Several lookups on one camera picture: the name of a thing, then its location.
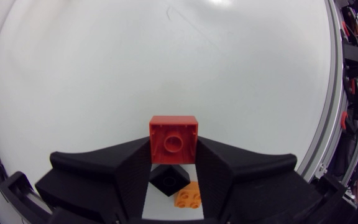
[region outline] lego stud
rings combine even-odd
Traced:
[[[192,204],[190,204],[190,207],[193,208],[193,209],[196,209],[196,208],[198,208],[199,206],[198,206],[198,203],[193,202]]]
[[[164,148],[168,152],[179,152],[183,147],[183,141],[176,131],[171,131],[167,134],[164,140]]]
[[[194,200],[201,200],[200,195],[199,195],[199,194],[195,194],[195,195],[194,195]]]
[[[180,193],[180,198],[181,199],[188,199],[189,198],[189,194],[187,192],[181,192]]]
[[[163,180],[163,184],[167,187],[172,187],[177,184],[176,180],[173,177],[166,177]]]
[[[184,207],[186,206],[186,204],[185,204],[184,202],[178,202],[178,203],[177,203],[177,206],[178,206],[179,208],[184,208]]]

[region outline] red lego brick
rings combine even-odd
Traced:
[[[153,116],[150,150],[154,164],[194,164],[198,122],[194,116]]]

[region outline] scratch mark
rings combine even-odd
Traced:
[[[201,36],[203,36],[214,48],[216,48],[216,50],[218,50],[219,53],[221,53],[222,55],[225,55],[223,52],[221,52],[221,50],[219,49],[219,47],[212,42],[212,40],[210,40],[208,38],[207,35],[205,35],[204,33],[202,33],[195,25],[193,25],[182,13],[180,13],[178,10],[176,10],[174,7],[172,8],[173,10],[175,10],[179,16],[184,19],[187,23],[189,23],[190,26],[192,26],[192,28],[194,28],[199,34],[201,34]]]
[[[169,17],[169,9],[171,8],[171,6],[168,6],[168,9],[167,9],[167,17],[168,17],[168,19],[171,21],[171,17]]]

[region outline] lego brick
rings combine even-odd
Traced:
[[[151,172],[150,183],[171,196],[190,183],[190,176],[179,165],[159,165]]]
[[[199,208],[201,205],[200,189],[198,182],[190,182],[189,185],[179,190],[175,195],[175,206],[179,208]]]
[[[198,122],[194,116],[153,116],[150,150],[153,164],[194,164]]]

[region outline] orange lego brick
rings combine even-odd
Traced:
[[[201,205],[200,189],[198,182],[191,181],[189,185],[179,190],[175,195],[175,207],[199,208]]]

